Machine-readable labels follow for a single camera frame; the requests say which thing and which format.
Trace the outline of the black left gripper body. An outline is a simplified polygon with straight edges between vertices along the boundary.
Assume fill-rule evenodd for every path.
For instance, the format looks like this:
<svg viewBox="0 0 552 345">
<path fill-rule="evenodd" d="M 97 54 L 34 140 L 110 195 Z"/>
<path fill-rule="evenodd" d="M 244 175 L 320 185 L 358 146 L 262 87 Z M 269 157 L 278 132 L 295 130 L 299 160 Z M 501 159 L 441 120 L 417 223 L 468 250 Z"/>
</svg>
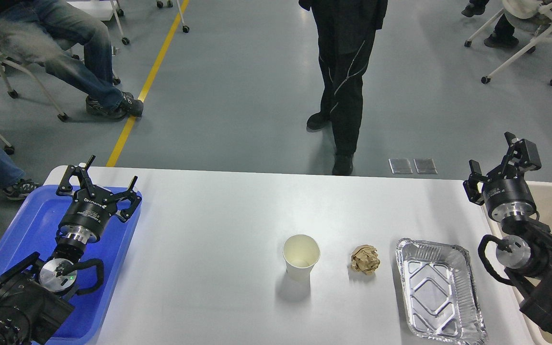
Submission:
<svg viewBox="0 0 552 345">
<path fill-rule="evenodd" d="M 72 197 L 72 203 L 58 225 L 58 235 L 77 236 L 79 241 L 99 241 L 110 218 L 118 211 L 120 201 L 108 189 L 98 189 L 94 197 L 85 189 L 67 193 L 58 191 L 58 195 Z"/>
</svg>

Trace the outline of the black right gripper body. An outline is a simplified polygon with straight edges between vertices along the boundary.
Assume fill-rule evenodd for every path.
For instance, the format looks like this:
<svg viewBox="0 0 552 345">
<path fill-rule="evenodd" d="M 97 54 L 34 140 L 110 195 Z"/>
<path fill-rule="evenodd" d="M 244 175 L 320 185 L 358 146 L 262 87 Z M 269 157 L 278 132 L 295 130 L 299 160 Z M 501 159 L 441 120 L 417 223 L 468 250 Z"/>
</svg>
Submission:
<svg viewBox="0 0 552 345">
<path fill-rule="evenodd" d="M 483 179 L 482 197 L 491 220 L 500 223 L 510 216 L 530 217 L 537 212 L 524 173 Z"/>
</svg>

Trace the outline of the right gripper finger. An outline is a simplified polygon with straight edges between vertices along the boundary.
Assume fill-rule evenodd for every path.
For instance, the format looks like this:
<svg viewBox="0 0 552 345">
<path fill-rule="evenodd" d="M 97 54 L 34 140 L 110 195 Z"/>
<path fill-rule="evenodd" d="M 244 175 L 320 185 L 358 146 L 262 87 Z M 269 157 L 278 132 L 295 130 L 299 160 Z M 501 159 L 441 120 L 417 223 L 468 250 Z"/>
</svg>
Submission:
<svg viewBox="0 0 552 345">
<path fill-rule="evenodd" d="M 467 198 L 471 203 L 482 206 L 484 205 L 484 197 L 480 190 L 478 190 L 479 183 L 487 183 L 489 177 L 482 175 L 480 163 L 475 160 L 469 160 L 470 175 L 467 180 L 463 182 L 463 187 L 466 192 Z"/>
<path fill-rule="evenodd" d="M 537 146 L 527 139 L 519 139 L 510 132 L 504 136 L 508 143 L 508 150 L 498 166 L 493 168 L 495 179 L 519 179 L 528 171 L 541 169 L 542 163 Z"/>
</svg>

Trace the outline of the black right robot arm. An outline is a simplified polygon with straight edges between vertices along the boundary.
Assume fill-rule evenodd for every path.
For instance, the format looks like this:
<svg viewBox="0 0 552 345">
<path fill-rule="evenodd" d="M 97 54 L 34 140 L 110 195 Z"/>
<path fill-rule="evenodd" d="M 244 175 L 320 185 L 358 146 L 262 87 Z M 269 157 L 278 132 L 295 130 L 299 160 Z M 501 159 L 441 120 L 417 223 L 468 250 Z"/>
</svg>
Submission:
<svg viewBox="0 0 552 345">
<path fill-rule="evenodd" d="M 505 234 L 484 235 L 477 253 L 495 280 L 521 294 L 520 312 L 552 334 L 552 232 L 533 219 L 539 212 L 524 179 L 526 172 L 541 168 L 541 160 L 534 142 L 510 132 L 505 138 L 508 150 L 500 164 L 484 175 L 470 160 L 471 173 L 463 182 L 468 200 L 484 206 Z"/>
</svg>

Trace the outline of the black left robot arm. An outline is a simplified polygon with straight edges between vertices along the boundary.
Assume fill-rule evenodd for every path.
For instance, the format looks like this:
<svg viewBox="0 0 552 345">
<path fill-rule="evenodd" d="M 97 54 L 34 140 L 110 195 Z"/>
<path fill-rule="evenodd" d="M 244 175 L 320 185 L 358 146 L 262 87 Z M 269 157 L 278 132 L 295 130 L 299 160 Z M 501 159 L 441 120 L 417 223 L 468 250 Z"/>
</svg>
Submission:
<svg viewBox="0 0 552 345">
<path fill-rule="evenodd" d="M 93 162 L 25 200 L 0 240 L 0 345 L 81 345 L 101 325 L 142 195 L 99 186 Z"/>
</svg>

